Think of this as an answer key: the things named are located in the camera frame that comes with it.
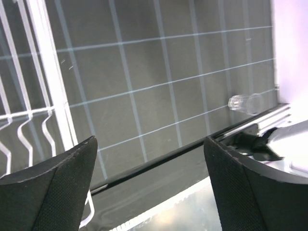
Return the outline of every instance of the dish rack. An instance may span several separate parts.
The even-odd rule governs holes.
[[[46,118],[41,123],[41,131],[49,143],[51,156],[56,156],[60,153],[56,149],[57,143],[52,137],[47,123],[52,117],[56,118],[56,125],[58,127],[64,150],[68,150],[78,144],[76,132],[71,116],[67,95],[65,92],[63,77],[60,70],[59,60],[56,54],[55,43],[51,31],[51,25],[47,13],[45,0],[26,0],[26,5],[23,0],[13,1],[18,5],[18,9],[22,18],[23,27],[26,33],[27,42],[31,51],[31,58],[33,59],[35,71],[39,81],[39,87],[43,96],[45,107],[33,109],[29,99],[29,91],[25,84],[25,79],[19,57],[16,51],[16,44],[12,36],[11,28],[7,18],[3,1],[0,0],[0,19],[7,41],[8,50],[13,61],[14,71],[16,72],[17,88],[20,92],[20,100],[23,101],[24,110],[20,112],[11,112],[12,108],[8,100],[9,89],[5,88],[3,84],[3,77],[0,76],[0,97],[4,109],[4,114],[0,115],[0,131],[12,127],[16,120],[21,117],[26,117],[17,127],[17,137],[21,144],[27,149],[28,162],[25,167],[31,167],[34,163],[33,144],[25,136],[25,126],[31,123],[34,117],[38,114],[46,115]],[[0,178],[12,173],[12,157],[14,153],[10,148],[0,141],[0,155],[6,158],[6,168]],[[85,206],[90,209],[90,214],[85,216],[81,221],[80,228],[87,225],[94,216],[94,206],[90,192],[88,192]]]

